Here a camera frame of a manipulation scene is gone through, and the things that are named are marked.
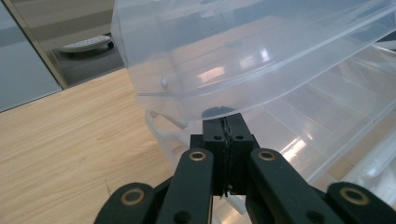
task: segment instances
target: gray panel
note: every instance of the gray panel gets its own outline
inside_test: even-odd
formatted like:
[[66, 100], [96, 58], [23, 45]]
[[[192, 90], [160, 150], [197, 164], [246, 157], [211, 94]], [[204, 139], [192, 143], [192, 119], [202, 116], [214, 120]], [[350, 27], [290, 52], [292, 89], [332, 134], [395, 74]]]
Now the gray panel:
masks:
[[0, 111], [60, 90], [46, 65], [0, 3]]

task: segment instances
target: translucent plastic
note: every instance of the translucent plastic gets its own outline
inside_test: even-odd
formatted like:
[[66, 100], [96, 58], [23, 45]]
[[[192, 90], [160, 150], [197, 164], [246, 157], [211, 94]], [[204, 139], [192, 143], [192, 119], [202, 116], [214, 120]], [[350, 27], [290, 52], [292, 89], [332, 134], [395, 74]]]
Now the translucent plastic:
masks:
[[118, 0], [112, 34], [139, 104], [224, 116], [271, 102], [395, 29], [395, 0]]
[[[364, 49], [242, 115], [261, 147], [280, 151], [308, 183], [326, 190], [335, 181], [356, 182], [396, 203], [394, 52]], [[171, 164], [189, 148], [190, 134], [202, 133], [201, 121], [148, 112], [147, 122]], [[233, 205], [243, 210], [243, 202]]]

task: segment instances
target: plastic container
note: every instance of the plastic container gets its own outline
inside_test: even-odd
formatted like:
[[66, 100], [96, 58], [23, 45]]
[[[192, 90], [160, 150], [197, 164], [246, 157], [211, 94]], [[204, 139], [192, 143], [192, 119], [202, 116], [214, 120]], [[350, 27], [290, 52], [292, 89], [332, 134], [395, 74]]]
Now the plastic container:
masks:
[[271, 102], [395, 26], [395, 0], [116, 1], [112, 34], [139, 104], [201, 120]]
[[[395, 52], [364, 49], [242, 115], [260, 146], [280, 151], [311, 185], [326, 191], [332, 182], [355, 182], [396, 205]], [[201, 121], [155, 112], [146, 118], [170, 166], [189, 148], [190, 134], [202, 133]], [[243, 201], [229, 201], [244, 214]]]

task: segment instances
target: light wood surface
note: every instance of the light wood surface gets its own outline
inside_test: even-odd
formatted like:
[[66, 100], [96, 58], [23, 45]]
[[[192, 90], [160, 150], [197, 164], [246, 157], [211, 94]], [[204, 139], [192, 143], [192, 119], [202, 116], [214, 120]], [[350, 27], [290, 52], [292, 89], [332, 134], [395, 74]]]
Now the light wood surface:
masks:
[[125, 69], [0, 114], [0, 223], [93, 223], [117, 188], [169, 176]]

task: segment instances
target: transparent storage box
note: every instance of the transparent storage box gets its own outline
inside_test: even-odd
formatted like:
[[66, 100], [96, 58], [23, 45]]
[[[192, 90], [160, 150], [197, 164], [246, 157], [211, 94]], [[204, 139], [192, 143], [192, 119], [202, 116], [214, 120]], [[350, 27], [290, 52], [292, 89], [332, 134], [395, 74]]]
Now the transparent storage box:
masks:
[[[396, 29], [395, 9], [395, 0], [117, 0], [112, 34], [170, 167], [203, 119], [239, 112], [311, 185], [347, 180], [395, 204], [396, 56], [370, 47]], [[215, 223], [248, 223], [243, 197], [215, 202]]]

